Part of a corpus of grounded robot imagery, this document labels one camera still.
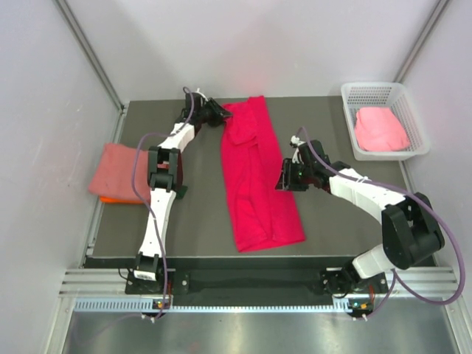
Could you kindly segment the magenta t shirt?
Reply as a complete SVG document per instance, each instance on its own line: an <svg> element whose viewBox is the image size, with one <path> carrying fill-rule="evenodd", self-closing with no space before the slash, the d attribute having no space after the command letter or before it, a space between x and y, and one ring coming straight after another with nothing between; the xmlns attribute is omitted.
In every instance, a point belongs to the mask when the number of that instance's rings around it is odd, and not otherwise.
<svg viewBox="0 0 472 354"><path fill-rule="evenodd" d="M294 195L277 190L282 152L263 96L225 104L221 167L240 253L305 241Z"/></svg>

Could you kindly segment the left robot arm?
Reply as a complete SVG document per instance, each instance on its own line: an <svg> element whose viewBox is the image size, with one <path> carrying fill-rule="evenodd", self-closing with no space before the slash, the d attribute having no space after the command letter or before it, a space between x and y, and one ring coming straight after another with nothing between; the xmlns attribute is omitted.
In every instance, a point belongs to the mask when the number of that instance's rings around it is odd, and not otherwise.
<svg viewBox="0 0 472 354"><path fill-rule="evenodd" d="M132 269L133 278L151 292L162 291L167 284L167 252L165 243L170 213L174 201L183 198L182 154L197 136L203 125L218 127L232 114L200 90L184 88L185 106L168 134L155 133L164 140L147 150L147 185L150 196L137 190L137 162L142 144L154 133L145 134L139 141L132 167L131 187L148 210L145 236Z"/></svg>

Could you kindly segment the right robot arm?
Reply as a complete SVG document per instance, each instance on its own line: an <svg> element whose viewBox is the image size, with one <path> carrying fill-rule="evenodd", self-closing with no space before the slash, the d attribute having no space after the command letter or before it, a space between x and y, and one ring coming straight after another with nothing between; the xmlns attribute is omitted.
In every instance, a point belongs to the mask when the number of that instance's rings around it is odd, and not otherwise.
<svg viewBox="0 0 472 354"><path fill-rule="evenodd" d="M351 291L364 290L373 277L385 271L407 270L445 245L425 195L391 190L344 162L331 162L318 140L304 142L292 136L290 145L294 154L282 162L278 190L304 192L314 186L350 202L381 226L381 244L341 268L344 283Z"/></svg>

